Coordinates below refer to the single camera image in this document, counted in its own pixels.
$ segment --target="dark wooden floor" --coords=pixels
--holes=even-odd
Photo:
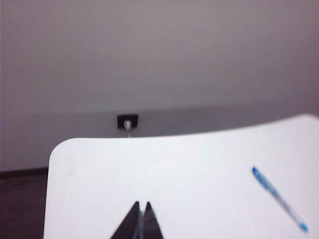
[[[0,239],[43,238],[47,169],[0,173]]]

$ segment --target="baseboard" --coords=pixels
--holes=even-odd
[[[48,173],[48,169],[48,167],[45,167],[25,170],[4,171],[0,172],[0,179],[43,175]]]

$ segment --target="black electrical outlet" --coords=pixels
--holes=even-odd
[[[138,114],[118,115],[118,129],[125,129],[125,121],[130,121],[132,123],[131,128],[136,128],[138,126],[138,119]]]

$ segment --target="blue pen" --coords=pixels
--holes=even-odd
[[[262,175],[256,167],[253,167],[253,174],[256,179],[263,185],[266,190],[277,199],[280,205],[286,210],[286,212],[294,219],[298,226],[304,231],[308,232],[308,228],[304,221],[299,217],[299,215],[285,202],[285,200],[280,196],[276,188]]]

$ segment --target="black object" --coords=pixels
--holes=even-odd
[[[132,123],[131,128],[136,128],[138,126],[138,119],[138,114],[118,115],[118,129],[125,129],[125,121],[130,121]]]
[[[111,239],[138,239],[140,213],[140,204],[135,202]]]
[[[149,202],[146,204],[143,215],[143,239],[163,239],[160,226]]]
[[[163,239],[155,213],[148,202],[144,214],[135,202],[111,239]]]

